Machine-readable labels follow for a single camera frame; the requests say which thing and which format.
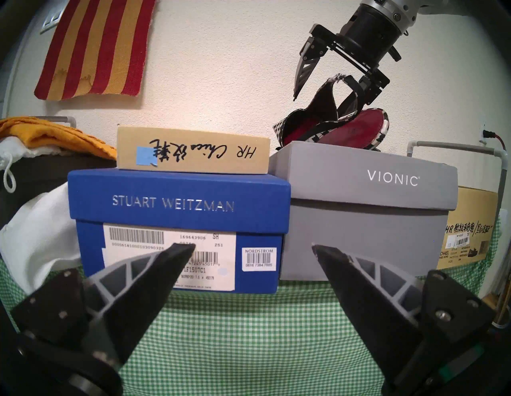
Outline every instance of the power outlet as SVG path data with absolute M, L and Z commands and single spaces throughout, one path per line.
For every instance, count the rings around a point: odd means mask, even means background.
M 482 134 L 484 129 L 486 129 L 486 117 L 482 115 L 479 117 L 479 142 L 486 146 L 488 142 Z
M 64 12 L 65 6 L 67 6 L 67 1 L 59 2 L 58 5 L 52 7 L 42 24 L 39 34 L 43 34 L 44 32 L 47 32 L 51 28 L 58 25 L 60 17 Z

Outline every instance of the white cloth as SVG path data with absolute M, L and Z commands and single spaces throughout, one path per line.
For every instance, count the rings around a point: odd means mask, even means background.
M 79 266 L 76 221 L 69 216 L 67 183 L 28 201 L 0 230 L 0 253 L 27 294 L 50 271 Z
M 69 152 L 62 150 L 58 146 L 48 145 L 34 149 L 29 149 L 16 136 L 8 136 L 0 139 L 0 170 L 4 172 L 4 187 L 9 193 L 16 190 L 16 179 L 10 168 L 13 163 L 19 161 L 22 157 L 34 158 L 40 155 L 69 155 Z M 11 179 L 11 185 L 7 183 L 7 176 Z

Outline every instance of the blue tape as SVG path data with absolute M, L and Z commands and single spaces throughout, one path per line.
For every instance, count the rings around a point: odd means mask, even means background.
M 154 156 L 154 149 L 152 147 L 137 147 L 136 164 L 147 166 L 154 165 L 157 167 L 158 158 Z

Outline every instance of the gray pipe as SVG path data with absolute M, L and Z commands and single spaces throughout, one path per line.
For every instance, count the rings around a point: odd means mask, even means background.
M 495 224 L 499 218 L 500 206 L 502 205 L 502 197 L 504 196 L 504 188 L 506 186 L 506 175 L 507 175 L 507 152 L 504 150 L 492 149 L 489 147 L 480 147 L 473 145 L 462 145 L 459 143 L 445 143 L 445 142 L 424 142 L 411 140 L 408 142 L 406 148 L 406 155 L 411 157 L 413 154 L 414 147 L 437 147 L 440 149 L 452 149 L 461 151 L 472 151 L 474 153 L 489 154 L 495 157 L 499 157 L 501 160 L 500 167 L 500 180 L 499 180 L 499 191 L 497 193 L 497 212 L 495 213 Z
M 76 120 L 74 117 L 69 116 L 61 117 L 59 115 L 35 115 L 34 117 L 51 122 L 65 122 L 71 125 L 72 128 L 76 128 Z

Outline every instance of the green gingham cloth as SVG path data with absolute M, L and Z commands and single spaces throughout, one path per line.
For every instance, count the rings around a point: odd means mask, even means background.
M 477 294 L 495 257 L 445 270 Z M 0 260 L 0 299 L 25 295 Z M 383 376 L 328 282 L 275 295 L 174 290 L 121 370 L 124 394 L 380 395 Z

